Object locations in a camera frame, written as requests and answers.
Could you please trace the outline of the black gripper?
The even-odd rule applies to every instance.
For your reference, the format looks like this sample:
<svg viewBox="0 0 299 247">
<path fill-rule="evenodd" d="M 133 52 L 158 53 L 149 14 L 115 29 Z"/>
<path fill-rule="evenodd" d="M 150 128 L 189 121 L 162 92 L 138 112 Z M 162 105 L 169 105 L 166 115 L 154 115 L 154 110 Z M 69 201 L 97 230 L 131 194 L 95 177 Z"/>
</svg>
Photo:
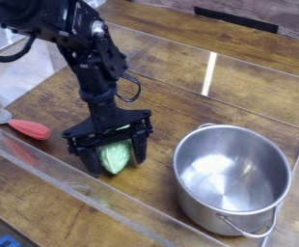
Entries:
<svg viewBox="0 0 299 247">
<path fill-rule="evenodd" d="M 150 110 L 126 110 L 118 107 L 115 97 L 82 95 L 91 116 L 63 131 L 67 147 L 81 159 L 94 177 L 103 173 L 97 148 L 117 141 L 131 139 L 137 163 L 146 160 L 147 138 L 153 132 Z"/>
</svg>

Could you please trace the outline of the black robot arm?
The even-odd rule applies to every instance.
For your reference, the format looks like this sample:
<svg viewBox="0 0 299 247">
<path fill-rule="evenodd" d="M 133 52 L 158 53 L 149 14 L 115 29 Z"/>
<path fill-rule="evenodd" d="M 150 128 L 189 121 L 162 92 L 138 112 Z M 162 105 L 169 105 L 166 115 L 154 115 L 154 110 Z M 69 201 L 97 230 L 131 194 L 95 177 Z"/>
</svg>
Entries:
<svg viewBox="0 0 299 247">
<path fill-rule="evenodd" d="M 103 171 L 98 149 L 125 140 L 131 141 L 135 161 L 143 162 L 153 132 L 151 112 L 117 105 L 117 82 L 122 78 L 131 82 L 138 79 L 127 74 L 127 56 L 111 39 L 97 10 L 85 0 L 0 0 L 0 27 L 29 36 L 23 50 L 0 56 L 0 63 L 18 60 L 41 39 L 57 44 L 77 74 L 81 98 L 89 104 L 91 116 L 66 129 L 62 137 L 90 173 L 98 176 Z"/>
</svg>

